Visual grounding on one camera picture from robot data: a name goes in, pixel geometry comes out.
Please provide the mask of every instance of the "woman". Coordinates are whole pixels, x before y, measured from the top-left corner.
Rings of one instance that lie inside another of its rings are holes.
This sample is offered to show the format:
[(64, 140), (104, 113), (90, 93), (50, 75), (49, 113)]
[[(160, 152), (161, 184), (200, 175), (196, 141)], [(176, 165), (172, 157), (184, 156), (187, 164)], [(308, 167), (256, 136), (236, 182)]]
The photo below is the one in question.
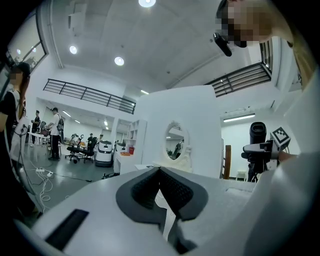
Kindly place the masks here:
[(12, 218), (22, 219), (37, 212), (35, 204), (28, 196), (26, 190), (17, 181), (10, 162), (6, 147), (5, 132), (9, 149), (11, 148), (12, 136), (15, 127), (24, 114), (24, 99), (30, 80), (30, 66), (21, 62), (13, 67), (10, 73), (10, 83), (13, 89), (7, 91), (4, 99), (0, 102), (0, 150), (1, 150), (1, 189), (4, 199), (7, 200), (6, 208)]

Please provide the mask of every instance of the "oval mirror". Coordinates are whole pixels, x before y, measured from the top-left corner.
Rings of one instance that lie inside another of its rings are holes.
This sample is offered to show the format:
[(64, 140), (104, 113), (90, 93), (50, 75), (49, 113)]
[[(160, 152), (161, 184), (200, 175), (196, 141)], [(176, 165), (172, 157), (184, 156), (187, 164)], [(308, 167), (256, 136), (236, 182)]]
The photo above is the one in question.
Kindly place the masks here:
[(166, 134), (166, 153), (169, 158), (176, 160), (184, 148), (184, 133), (179, 125), (173, 126)]

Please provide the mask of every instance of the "balcony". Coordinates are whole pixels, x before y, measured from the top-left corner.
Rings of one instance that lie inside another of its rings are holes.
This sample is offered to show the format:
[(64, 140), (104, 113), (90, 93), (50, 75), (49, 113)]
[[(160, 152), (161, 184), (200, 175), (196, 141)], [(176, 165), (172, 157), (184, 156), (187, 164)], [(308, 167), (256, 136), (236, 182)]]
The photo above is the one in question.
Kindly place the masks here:
[(132, 115), (135, 112), (136, 103), (133, 101), (75, 83), (48, 79), (43, 90), (59, 95), (66, 95), (82, 101), (96, 103)]

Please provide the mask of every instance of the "black slot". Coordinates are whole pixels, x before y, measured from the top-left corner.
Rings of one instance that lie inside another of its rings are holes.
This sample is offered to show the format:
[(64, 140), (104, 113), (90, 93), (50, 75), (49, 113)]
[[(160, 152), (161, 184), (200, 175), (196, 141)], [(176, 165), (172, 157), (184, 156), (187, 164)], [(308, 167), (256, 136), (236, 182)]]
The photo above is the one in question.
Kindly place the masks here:
[(75, 209), (45, 241), (62, 251), (88, 214), (85, 210)]

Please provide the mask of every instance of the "white partition wall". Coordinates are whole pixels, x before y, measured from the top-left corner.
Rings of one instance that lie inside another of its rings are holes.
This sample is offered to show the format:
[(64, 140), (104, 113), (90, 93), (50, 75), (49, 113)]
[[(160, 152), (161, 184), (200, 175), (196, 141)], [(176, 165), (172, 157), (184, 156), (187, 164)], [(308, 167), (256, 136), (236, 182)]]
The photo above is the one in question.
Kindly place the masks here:
[(219, 178), (221, 127), (212, 86), (191, 86), (142, 96), (134, 117), (147, 121), (142, 164), (161, 162), (166, 129), (176, 121), (189, 134), (193, 173)]

